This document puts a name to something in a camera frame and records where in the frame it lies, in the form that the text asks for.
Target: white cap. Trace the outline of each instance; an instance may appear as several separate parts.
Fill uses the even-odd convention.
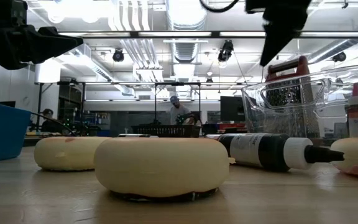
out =
[[[313,143],[308,138],[289,138],[284,144],[284,161],[289,168],[309,169],[305,159],[305,148]]]
[[[358,105],[358,96],[352,96],[349,98],[349,106]]]

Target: monitor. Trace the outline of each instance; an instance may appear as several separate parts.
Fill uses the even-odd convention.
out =
[[[245,121],[242,97],[221,96],[221,121]]]

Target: wooden table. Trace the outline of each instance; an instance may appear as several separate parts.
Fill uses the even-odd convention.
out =
[[[358,178],[330,165],[285,174],[232,166],[209,198],[135,203],[112,197],[93,171],[40,170],[32,151],[0,162],[0,223],[358,224]]]

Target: ventilation duct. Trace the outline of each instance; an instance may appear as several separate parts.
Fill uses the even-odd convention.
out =
[[[206,11],[199,0],[165,0],[168,25],[171,30],[203,30]],[[172,44],[173,57],[177,62],[190,63],[198,53],[199,44]]]
[[[92,60],[92,50],[88,45],[83,44],[81,46],[78,46],[74,50],[74,53],[70,54],[78,57],[81,60],[82,64],[86,65],[97,75],[100,75],[101,77],[106,79],[107,82],[119,82],[118,80],[113,79],[112,75],[102,65]],[[121,91],[122,95],[124,96],[135,95],[135,90],[133,88],[128,88],[122,85],[115,85],[114,87]]]
[[[358,39],[335,40],[327,46],[319,49],[308,57],[309,63],[318,63],[328,58],[331,58],[344,50],[358,44]]]

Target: sauce bottle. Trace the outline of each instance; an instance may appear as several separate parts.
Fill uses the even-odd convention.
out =
[[[222,143],[236,164],[275,172],[309,169],[315,162],[343,161],[343,152],[313,146],[310,139],[286,134],[223,134]]]
[[[347,109],[347,130],[350,138],[358,137],[358,83],[353,84],[352,97],[349,98]]]

